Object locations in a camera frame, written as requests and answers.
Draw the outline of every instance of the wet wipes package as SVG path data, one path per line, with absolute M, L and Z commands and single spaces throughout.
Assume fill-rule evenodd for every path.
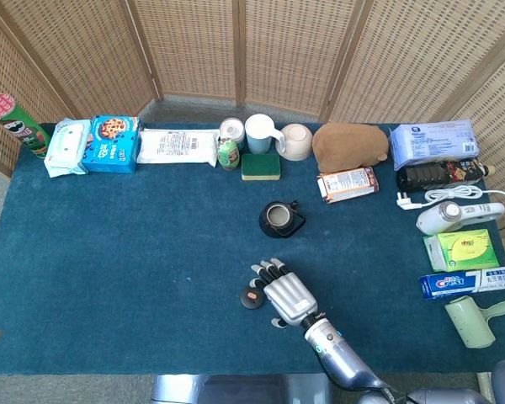
M 88 171 L 134 173 L 141 138 L 138 118 L 102 115 L 92 120 L 92 129 L 82 164 Z
M 426 275 L 419 283 L 425 299 L 501 290 L 505 289 L 505 267 Z
M 90 120 L 65 119 L 56 124 L 45 157 L 45 167 L 51 178 L 88 173 L 81 160 L 90 127 Z
M 425 162 L 477 157 L 479 147 L 470 120 L 398 125 L 391 132 L 395 170 Z

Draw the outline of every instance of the small black disk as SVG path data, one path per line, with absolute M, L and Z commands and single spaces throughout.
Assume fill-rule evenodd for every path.
M 259 288 L 247 286 L 242 292 L 242 305 L 247 309 L 258 309 L 265 299 L 265 294 Z

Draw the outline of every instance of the white paper package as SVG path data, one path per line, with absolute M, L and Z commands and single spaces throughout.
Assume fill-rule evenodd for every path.
M 395 170 L 425 162 L 477 157 L 479 146 L 469 120 L 398 125 L 391 132 Z
M 207 162 L 217 164 L 218 129 L 207 130 L 141 130 L 140 164 L 173 162 Z

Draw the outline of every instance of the brand logo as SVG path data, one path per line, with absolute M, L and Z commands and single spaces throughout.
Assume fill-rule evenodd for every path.
M 446 276 L 443 279 L 436 281 L 436 286 L 446 288 L 447 286 L 456 286 L 464 284 L 464 280 L 460 276 Z

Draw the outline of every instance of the robotic hand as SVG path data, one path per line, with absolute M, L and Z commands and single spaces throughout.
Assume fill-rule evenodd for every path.
M 277 258 L 262 261 L 251 269 L 259 278 L 251 285 L 263 289 L 281 319 L 272 322 L 277 327 L 302 326 L 305 340 L 312 346 L 323 369 L 333 383 L 346 390 L 377 391 L 377 403 L 407 403 L 405 394 L 393 390 L 374 374 L 350 348 L 340 332 L 324 313 L 318 313 L 316 299 L 293 272 Z

